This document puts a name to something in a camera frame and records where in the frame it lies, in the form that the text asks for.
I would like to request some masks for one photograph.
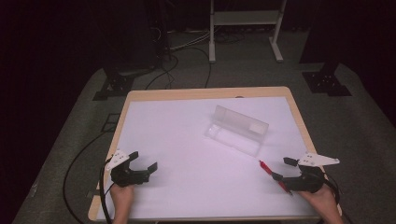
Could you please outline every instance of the human hand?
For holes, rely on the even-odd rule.
[[[110,195],[116,211],[113,224],[126,224],[134,201],[134,185],[122,188],[114,184],[110,189]]]
[[[308,191],[298,191],[298,193],[315,208],[326,223],[344,223],[338,212],[332,189],[329,186],[323,185],[323,187],[315,193]]]

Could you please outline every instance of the translucent plastic case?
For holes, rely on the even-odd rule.
[[[262,147],[268,126],[265,122],[217,105],[212,124],[205,135],[256,157]]]

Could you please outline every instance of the table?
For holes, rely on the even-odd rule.
[[[274,35],[269,37],[271,48],[276,56],[276,61],[283,62],[282,54],[277,46],[280,25],[287,0],[282,0],[279,10],[261,11],[221,11],[215,12],[214,0],[210,1],[210,40],[209,40],[209,61],[216,61],[215,53],[215,25],[251,25],[251,24],[274,24]]]
[[[294,99],[291,95],[291,92],[286,87],[256,87],[256,88],[225,88],[225,89],[203,89],[203,90],[167,90],[167,91],[132,91],[128,94],[124,108],[122,109],[120,115],[119,125],[114,134],[113,141],[110,145],[110,149],[108,151],[107,157],[110,158],[112,154],[117,149],[117,146],[120,141],[121,131],[125,126],[125,120],[127,118],[128,109],[130,108],[130,104],[137,102],[155,102],[155,101],[175,101],[175,100],[200,100],[200,99],[233,99],[235,97],[244,97],[244,98],[257,98],[257,97],[284,97],[287,101],[287,105],[289,105],[290,112],[292,114],[292,118],[295,121],[298,132],[300,132],[301,137],[303,139],[304,147],[309,152],[316,153],[314,145],[310,139],[309,133],[304,126],[303,119],[298,110],[297,104],[294,102]],[[140,155],[145,155],[145,151],[139,151]],[[162,164],[159,162],[159,170],[162,169]],[[105,183],[109,176],[109,173],[105,174]],[[99,196],[95,196],[92,200],[92,205],[89,211],[89,218],[91,220],[96,220],[98,212],[100,210],[100,198]],[[309,205],[303,204],[304,209],[309,210]],[[236,220],[236,219],[298,219],[298,218],[313,218],[318,217],[316,213],[312,211],[307,211],[307,214],[303,216],[291,215],[291,216],[238,216],[238,217],[183,217],[176,218],[176,220]],[[165,218],[165,220],[175,220],[174,218]]]

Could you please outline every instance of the person's right hand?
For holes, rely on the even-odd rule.
[[[332,189],[323,185],[323,187],[315,193],[309,191],[298,191],[305,198],[328,224],[343,224],[343,219],[338,212]]]

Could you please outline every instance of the small white object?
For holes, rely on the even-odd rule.
[[[129,159],[129,155],[125,152],[117,149],[116,153],[111,158],[111,161],[107,164],[106,170],[109,171],[114,167],[120,165],[121,163],[127,161]]]
[[[298,161],[299,165],[304,165],[304,166],[333,165],[338,163],[340,163],[338,159],[333,159],[330,157],[325,157],[314,153],[306,153]]]

